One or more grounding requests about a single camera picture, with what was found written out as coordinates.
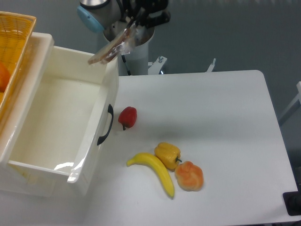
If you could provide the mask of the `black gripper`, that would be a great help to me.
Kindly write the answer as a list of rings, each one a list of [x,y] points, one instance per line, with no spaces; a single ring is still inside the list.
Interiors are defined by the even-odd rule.
[[[139,25],[149,29],[170,21],[168,0],[123,0],[122,3],[129,19],[126,29]]]

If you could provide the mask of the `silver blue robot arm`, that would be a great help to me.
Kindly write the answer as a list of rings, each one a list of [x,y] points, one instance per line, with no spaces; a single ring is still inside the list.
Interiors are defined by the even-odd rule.
[[[167,0],[81,0],[77,14],[94,33],[102,32],[117,22],[126,28],[135,24],[148,29],[170,21],[167,6]]]

